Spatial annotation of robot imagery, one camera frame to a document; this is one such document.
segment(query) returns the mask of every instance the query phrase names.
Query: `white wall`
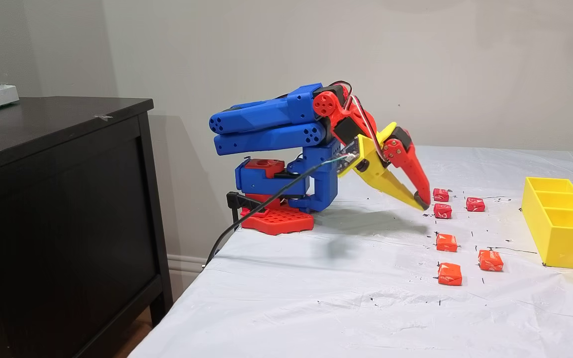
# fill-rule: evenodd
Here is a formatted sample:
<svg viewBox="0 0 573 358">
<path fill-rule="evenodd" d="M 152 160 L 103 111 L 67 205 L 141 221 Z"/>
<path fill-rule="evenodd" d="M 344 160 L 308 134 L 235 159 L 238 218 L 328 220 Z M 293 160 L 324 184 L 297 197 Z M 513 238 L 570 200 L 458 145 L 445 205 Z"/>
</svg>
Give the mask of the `white wall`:
<svg viewBox="0 0 573 358">
<path fill-rule="evenodd" d="M 23 3 L 0 0 L 0 84 L 21 84 L 19 95 L 41 95 Z"/>
<path fill-rule="evenodd" d="M 154 99 L 168 251 L 189 260 L 230 222 L 243 155 L 217 156 L 207 119 L 232 104 L 344 79 L 418 144 L 573 149 L 573 1 L 25 0 L 25 13 L 45 95 Z"/>
</svg>

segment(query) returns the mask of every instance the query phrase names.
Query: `floor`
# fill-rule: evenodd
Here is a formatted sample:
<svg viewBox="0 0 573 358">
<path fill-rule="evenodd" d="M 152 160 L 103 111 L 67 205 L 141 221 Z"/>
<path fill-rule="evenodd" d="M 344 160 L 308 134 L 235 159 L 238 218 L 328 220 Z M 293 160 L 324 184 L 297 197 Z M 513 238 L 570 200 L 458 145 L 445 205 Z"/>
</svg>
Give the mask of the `floor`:
<svg viewBox="0 0 573 358">
<path fill-rule="evenodd" d="M 125 333 L 123 333 L 123 345 L 113 358 L 127 358 L 151 330 L 152 316 L 150 316 L 150 308 L 147 308 L 132 323 L 132 326 L 125 330 Z"/>
</svg>

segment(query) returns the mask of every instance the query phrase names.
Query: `dark wooden dresser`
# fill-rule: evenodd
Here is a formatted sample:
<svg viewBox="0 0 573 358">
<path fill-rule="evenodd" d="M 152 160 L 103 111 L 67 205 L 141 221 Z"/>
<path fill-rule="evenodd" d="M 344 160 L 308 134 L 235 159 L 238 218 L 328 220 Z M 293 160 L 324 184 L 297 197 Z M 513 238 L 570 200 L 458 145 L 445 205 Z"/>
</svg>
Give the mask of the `dark wooden dresser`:
<svg viewBox="0 0 573 358">
<path fill-rule="evenodd" d="M 0 357 L 104 358 L 172 304 L 150 99 L 0 108 Z"/>
</svg>

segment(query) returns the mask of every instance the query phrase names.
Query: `dresser top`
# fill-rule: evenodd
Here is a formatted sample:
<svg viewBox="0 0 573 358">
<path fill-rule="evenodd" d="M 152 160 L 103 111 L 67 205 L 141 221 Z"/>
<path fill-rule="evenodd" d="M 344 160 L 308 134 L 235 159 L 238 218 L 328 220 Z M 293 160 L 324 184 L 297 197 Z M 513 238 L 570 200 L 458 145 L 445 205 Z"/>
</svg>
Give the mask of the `dresser top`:
<svg viewBox="0 0 573 358">
<path fill-rule="evenodd" d="M 22 97 L 0 107 L 0 166 L 152 108 L 151 99 Z"/>
</svg>

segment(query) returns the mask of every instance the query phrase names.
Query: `baseboard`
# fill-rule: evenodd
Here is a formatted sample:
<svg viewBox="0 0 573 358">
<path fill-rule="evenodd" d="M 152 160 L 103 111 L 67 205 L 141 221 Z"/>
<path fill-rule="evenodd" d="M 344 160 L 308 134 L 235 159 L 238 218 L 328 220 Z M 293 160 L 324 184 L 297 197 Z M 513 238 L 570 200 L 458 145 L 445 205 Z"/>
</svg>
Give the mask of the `baseboard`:
<svg viewBox="0 0 573 358">
<path fill-rule="evenodd" d="M 168 255 L 168 265 L 171 270 L 200 273 L 205 261 L 207 259 L 194 258 L 192 256 Z"/>
<path fill-rule="evenodd" d="M 169 278 L 174 301 L 182 295 L 202 271 L 206 259 L 192 256 L 168 255 Z"/>
</svg>

